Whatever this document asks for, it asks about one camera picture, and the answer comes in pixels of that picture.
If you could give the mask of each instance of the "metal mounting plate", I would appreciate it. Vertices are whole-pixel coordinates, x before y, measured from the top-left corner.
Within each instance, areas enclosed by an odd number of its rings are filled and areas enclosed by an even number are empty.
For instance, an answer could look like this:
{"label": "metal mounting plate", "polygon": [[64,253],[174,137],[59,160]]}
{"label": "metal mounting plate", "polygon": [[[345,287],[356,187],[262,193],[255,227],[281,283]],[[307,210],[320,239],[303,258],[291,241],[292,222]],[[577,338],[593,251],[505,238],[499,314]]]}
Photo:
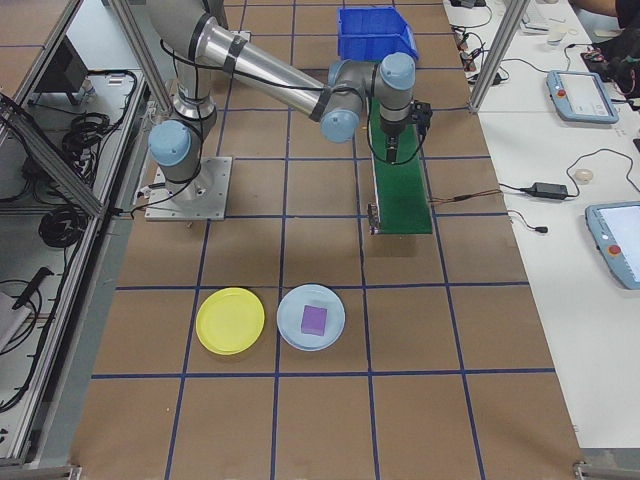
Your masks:
{"label": "metal mounting plate", "polygon": [[[202,169],[213,178],[213,184],[202,198],[192,203],[177,203],[173,199],[164,201],[169,196],[167,190],[154,190],[151,192],[149,203],[163,202],[146,209],[144,216],[148,221],[224,220],[232,158],[207,157],[201,160],[201,164]],[[164,182],[164,175],[159,168],[154,182]]]}

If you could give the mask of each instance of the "purple cube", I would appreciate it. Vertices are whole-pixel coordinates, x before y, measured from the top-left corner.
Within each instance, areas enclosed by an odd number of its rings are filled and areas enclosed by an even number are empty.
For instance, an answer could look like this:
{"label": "purple cube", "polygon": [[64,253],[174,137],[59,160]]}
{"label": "purple cube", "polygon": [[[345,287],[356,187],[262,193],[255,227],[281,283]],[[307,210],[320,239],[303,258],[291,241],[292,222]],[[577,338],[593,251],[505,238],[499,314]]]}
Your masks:
{"label": "purple cube", "polygon": [[302,325],[300,331],[309,335],[324,336],[324,327],[327,323],[327,309],[313,307],[311,305],[304,306],[302,314]]}

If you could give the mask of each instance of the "white table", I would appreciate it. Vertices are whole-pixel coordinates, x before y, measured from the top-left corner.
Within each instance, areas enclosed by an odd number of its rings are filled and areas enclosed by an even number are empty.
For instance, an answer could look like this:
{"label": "white table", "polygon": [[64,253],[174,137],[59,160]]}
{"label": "white table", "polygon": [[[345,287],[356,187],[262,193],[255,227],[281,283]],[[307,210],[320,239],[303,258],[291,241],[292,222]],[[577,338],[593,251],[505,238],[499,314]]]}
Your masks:
{"label": "white table", "polygon": [[[491,24],[473,29],[487,46],[501,20],[504,6],[488,0]],[[522,58],[543,70],[565,69],[563,47],[586,43],[588,36],[566,0],[538,5],[543,14],[578,30],[559,47],[546,45],[545,35],[518,32],[507,58]],[[447,6],[451,23],[472,25],[488,18],[486,9]],[[572,70],[584,71],[576,47],[569,49]],[[632,178],[640,183],[640,154],[632,139],[639,136],[640,119],[628,106],[619,106],[613,126],[579,125],[562,121],[551,103],[545,75],[520,62],[506,62],[509,82],[492,87],[480,109],[480,120],[498,179],[513,186],[533,182],[573,185],[565,169],[579,156],[607,147],[626,153],[636,163]],[[594,180],[581,186],[572,201],[552,202],[505,194],[532,225],[549,227],[547,235],[532,233],[519,219],[513,228],[565,400],[582,448],[640,447],[640,292],[622,288],[610,274],[585,226],[584,209],[596,203],[640,200],[624,176],[629,161],[601,153],[583,160]]]}

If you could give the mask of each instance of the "blue plastic bin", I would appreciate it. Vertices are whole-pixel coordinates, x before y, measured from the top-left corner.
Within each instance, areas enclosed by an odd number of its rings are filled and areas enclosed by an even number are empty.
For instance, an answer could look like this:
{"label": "blue plastic bin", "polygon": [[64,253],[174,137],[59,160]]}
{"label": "blue plastic bin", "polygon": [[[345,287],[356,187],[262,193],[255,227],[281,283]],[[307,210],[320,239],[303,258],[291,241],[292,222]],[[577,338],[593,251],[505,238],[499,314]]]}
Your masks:
{"label": "blue plastic bin", "polygon": [[342,60],[382,60],[395,52],[418,58],[411,27],[394,7],[338,9],[338,55]]}

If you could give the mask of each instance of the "yellow plate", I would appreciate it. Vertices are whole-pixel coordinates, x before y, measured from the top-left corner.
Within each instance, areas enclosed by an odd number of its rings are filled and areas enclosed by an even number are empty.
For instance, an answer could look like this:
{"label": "yellow plate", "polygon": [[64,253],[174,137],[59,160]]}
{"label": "yellow plate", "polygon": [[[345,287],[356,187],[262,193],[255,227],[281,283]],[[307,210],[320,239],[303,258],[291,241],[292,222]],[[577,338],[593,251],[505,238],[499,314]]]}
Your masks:
{"label": "yellow plate", "polygon": [[240,353],[262,333],[264,308],[260,299],[243,288],[225,288],[198,310],[196,334],[207,350],[219,355]]}

